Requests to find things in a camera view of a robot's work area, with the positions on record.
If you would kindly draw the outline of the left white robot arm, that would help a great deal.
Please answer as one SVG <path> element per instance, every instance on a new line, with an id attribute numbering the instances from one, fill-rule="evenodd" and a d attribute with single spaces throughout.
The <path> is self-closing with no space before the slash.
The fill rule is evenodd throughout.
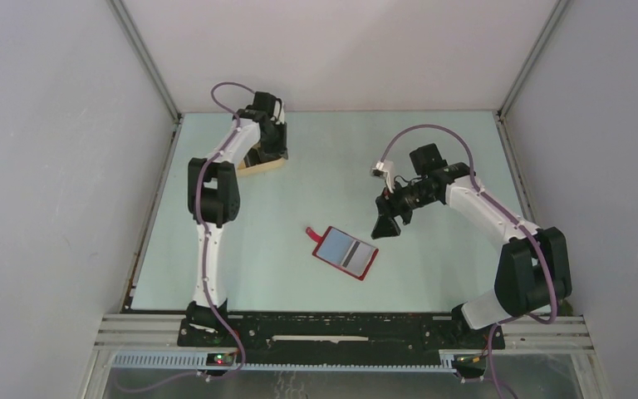
<path id="1" fill-rule="evenodd" d="M 287 158 L 287 123 L 282 99 L 256 91 L 253 102 L 232 114 L 222 141 L 202 159 L 188 163 L 188 206 L 198 232 L 197 282 L 186 319 L 209 346 L 226 342 L 228 295 L 219 272 L 223 228 L 240 210 L 238 167 Z"/>

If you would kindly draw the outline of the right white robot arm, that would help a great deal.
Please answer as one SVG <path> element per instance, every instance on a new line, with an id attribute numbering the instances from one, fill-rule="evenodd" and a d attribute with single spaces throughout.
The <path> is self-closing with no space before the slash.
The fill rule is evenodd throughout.
<path id="1" fill-rule="evenodd" d="M 567 241 L 561 230 L 543 229 L 500 204 L 468 165 L 448 164 L 434 144 L 410 152 L 410 159 L 417 176 L 403 185 L 394 176 L 392 162 L 380 160 L 371 168 L 371 174 L 385 182 L 375 200 L 378 219 L 371 237 L 397 237 L 416 209 L 441 203 L 463 215 L 499 251 L 493 288 L 453 311 L 457 319 L 449 334 L 455 344 L 472 347 L 483 328 L 555 307 L 571 295 Z"/>

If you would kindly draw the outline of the red card holder wallet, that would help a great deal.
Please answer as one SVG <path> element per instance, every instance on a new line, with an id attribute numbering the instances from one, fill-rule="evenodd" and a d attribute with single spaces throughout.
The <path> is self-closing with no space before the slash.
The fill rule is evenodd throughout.
<path id="1" fill-rule="evenodd" d="M 333 226 L 319 234 L 311 227 L 305 234 L 316 243 L 312 256 L 325 264 L 363 281 L 375 261 L 379 249 Z"/>

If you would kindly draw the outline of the beige oval tray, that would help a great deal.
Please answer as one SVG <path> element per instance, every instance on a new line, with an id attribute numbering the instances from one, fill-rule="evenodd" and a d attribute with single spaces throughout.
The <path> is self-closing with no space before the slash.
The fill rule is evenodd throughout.
<path id="1" fill-rule="evenodd" d="M 258 150 L 251 149 L 239 164 L 237 168 L 237 176 L 246 177 L 260 174 L 280 168 L 284 166 L 285 163 L 286 159 L 282 157 L 275 160 L 261 161 Z"/>

